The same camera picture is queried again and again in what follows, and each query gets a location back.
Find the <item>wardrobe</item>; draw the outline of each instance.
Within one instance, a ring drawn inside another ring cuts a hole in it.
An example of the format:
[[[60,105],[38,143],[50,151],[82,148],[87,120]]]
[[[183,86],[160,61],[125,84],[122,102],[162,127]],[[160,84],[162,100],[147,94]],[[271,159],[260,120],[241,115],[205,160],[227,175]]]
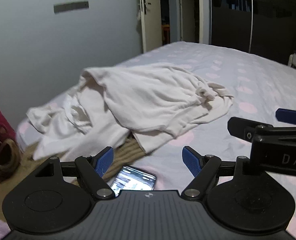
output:
[[[296,49],[296,0],[210,0],[209,43],[283,64]]]

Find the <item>pink polka dot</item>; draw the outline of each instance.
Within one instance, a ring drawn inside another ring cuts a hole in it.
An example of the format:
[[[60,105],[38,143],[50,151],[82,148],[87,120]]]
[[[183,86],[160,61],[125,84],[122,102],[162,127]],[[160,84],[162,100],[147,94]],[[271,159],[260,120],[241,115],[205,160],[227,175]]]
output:
[[[237,138],[237,137],[235,137],[235,139],[236,139],[238,142],[240,142],[241,144],[244,144],[244,145],[250,145],[250,144],[251,144],[251,142],[247,142],[247,141],[242,140],[242,139]]]
[[[246,77],[238,77],[238,80],[250,82],[250,79],[249,78],[246,78]]]
[[[217,67],[217,66],[211,66],[211,68],[212,68],[213,70],[216,70],[216,71],[221,70],[221,68],[220,68],[220,67]]]
[[[255,108],[255,106],[250,103],[239,103],[239,108],[249,114],[255,114],[257,112],[257,108]]]
[[[193,135],[193,132],[190,130],[185,134],[179,136],[178,138],[171,140],[169,144],[173,146],[179,146],[179,147],[184,146],[191,143],[194,137],[195,136]]]
[[[250,95],[253,93],[252,90],[248,87],[237,87],[237,91],[250,94]]]
[[[217,65],[221,65],[222,64],[222,61],[220,61],[220,60],[214,60],[214,63],[217,64]]]
[[[287,176],[287,180],[292,184],[296,186],[296,177],[294,176]]]
[[[183,64],[183,65],[179,65],[179,66],[182,67],[182,68],[185,68],[185,69],[192,68],[192,66],[187,65],[187,64]]]
[[[58,107],[58,104],[57,103],[51,103],[49,106],[51,106],[53,108],[56,108],[56,107]]]
[[[276,98],[276,99],[280,99],[280,98],[281,98],[281,95],[280,95],[280,93],[279,93],[278,90],[271,91],[271,92],[270,92],[270,95],[271,95],[272,97]]]
[[[195,59],[189,59],[189,60],[187,60],[188,62],[190,62],[190,63],[197,63],[198,61],[197,60],[195,60]]]
[[[210,77],[210,78],[219,78],[220,77],[217,74],[213,74],[213,73],[207,73],[206,76]]]
[[[287,231],[296,238],[296,217],[292,217],[292,219],[290,220]]]
[[[25,133],[26,130],[28,129],[28,127],[29,127],[29,123],[28,122],[24,122],[22,125],[20,125],[19,132],[21,134]]]
[[[138,61],[140,61],[140,59],[138,59],[138,58],[133,58],[133,59],[131,59],[131,60],[129,60],[130,62],[138,62]]]

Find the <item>blue clamp pad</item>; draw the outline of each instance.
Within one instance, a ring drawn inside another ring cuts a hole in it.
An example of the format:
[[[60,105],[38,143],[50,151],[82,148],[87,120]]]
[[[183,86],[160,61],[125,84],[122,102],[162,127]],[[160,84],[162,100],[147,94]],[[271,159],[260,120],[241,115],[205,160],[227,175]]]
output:
[[[279,108],[276,111],[276,118],[279,122],[296,124],[296,111]]]
[[[183,148],[183,162],[194,177],[196,177],[202,169],[200,159],[201,155],[189,146]]]
[[[100,177],[102,177],[106,173],[113,162],[113,148],[106,147],[103,151],[105,152],[99,153],[102,155],[98,158],[95,167],[95,171]]]

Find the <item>metal bolt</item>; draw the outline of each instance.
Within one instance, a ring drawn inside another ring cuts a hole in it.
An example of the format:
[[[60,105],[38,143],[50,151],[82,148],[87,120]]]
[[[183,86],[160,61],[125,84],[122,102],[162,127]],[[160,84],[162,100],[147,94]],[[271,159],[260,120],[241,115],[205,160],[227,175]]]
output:
[[[108,197],[112,194],[112,190],[108,189],[108,188],[101,188],[99,190],[97,190],[97,195],[100,197]]]
[[[200,191],[194,188],[189,188],[185,191],[185,195],[188,197],[197,197],[199,196]]]

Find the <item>logo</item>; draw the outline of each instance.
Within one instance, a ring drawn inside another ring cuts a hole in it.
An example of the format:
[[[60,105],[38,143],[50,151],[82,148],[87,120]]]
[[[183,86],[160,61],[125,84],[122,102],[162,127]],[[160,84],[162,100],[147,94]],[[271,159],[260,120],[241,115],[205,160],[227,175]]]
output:
[[[149,193],[146,193],[144,196],[147,198],[151,198],[151,197],[153,197],[153,194],[149,192]]]
[[[284,154],[281,164],[296,168],[296,155]]]

